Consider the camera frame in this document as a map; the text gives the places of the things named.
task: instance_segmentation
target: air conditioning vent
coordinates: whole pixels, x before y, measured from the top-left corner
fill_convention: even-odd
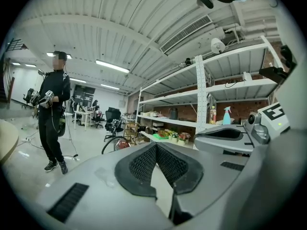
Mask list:
[[[160,50],[162,51],[162,53],[165,53],[166,51],[174,47],[177,43],[185,39],[187,36],[198,31],[199,29],[203,28],[206,25],[209,25],[210,23],[212,23],[212,20],[208,15],[205,15],[204,17],[194,21],[193,23],[188,25],[185,29],[183,29],[181,32],[179,32],[177,35],[172,37],[169,41],[163,44],[162,47],[160,47]]]

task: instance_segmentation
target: black pants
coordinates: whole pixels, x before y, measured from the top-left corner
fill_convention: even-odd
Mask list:
[[[57,131],[59,130],[59,118],[60,114],[53,112],[53,124]],[[63,162],[64,158],[58,142],[58,133],[54,127],[52,125],[51,114],[46,115],[40,113],[38,117],[39,136],[47,157],[53,162],[56,162],[56,160]]]

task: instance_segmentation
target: sneaker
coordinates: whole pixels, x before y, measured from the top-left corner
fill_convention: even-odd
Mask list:
[[[66,166],[65,161],[59,162],[59,165],[60,165],[60,167],[61,167],[62,174],[66,174],[66,173],[68,172],[68,169],[67,169],[67,166]]]
[[[58,163],[55,161],[55,162],[53,162],[53,161],[50,161],[49,160],[49,164],[45,167],[45,171],[46,172],[50,172],[50,171],[52,171],[54,168],[57,168],[57,166],[58,166]]]

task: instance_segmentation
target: white shelf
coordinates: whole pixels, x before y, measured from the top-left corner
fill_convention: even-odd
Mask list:
[[[149,104],[152,106],[176,105],[176,104],[180,105],[180,104],[190,104],[190,103],[197,104],[197,90],[171,94],[140,102],[140,104]]]
[[[189,127],[196,127],[197,126],[196,122],[190,122],[190,121],[180,121],[180,120],[174,120],[174,119],[169,119],[169,118],[150,117],[150,116],[143,116],[143,115],[138,115],[138,117],[155,120],[155,121],[159,121],[159,122],[162,122],[162,123],[174,124],[174,125],[182,125],[182,126],[189,126]],[[205,129],[216,127],[216,126],[218,126],[218,125],[205,124]]]
[[[179,145],[177,142],[172,142],[172,141],[169,140],[169,139],[162,139],[162,140],[159,140],[159,139],[157,139],[156,137],[154,137],[153,135],[147,134],[145,131],[141,131],[140,133],[143,134],[143,135],[145,135],[146,137],[148,137],[150,140],[152,140],[152,141],[154,141],[154,142],[167,142],[167,143],[172,143],[172,144],[181,146],[181,145]],[[191,142],[191,141],[189,141],[188,144],[185,144],[185,145],[182,146],[182,147],[193,149],[193,145],[194,145],[194,143]]]
[[[255,73],[262,68],[266,43],[231,50],[203,60],[206,71],[215,80],[243,74]]]
[[[218,101],[248,101],[265,99],[276,88],[277,84],[270,79],[242,81],[229,84],[215,85],[206,88],[213,98]]]
[[[215,80],[235,78],[244,71],[255,74],[262,68],[267,48],[266,43],[238,48],[203,60],[202,63],[206,73],[211,74]],[[197,72],[194,63],[157,80],[142,91],[157,95],[195,84]]]

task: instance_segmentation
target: blue spray bottle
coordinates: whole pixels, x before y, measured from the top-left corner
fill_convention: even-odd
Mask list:
[[[223,125],[229,125],[231,124],[230,115],[229,115],[229,112],[231,113],[230,106],[226,107],[224,110],[225,110],[225,114],[223,118]]]

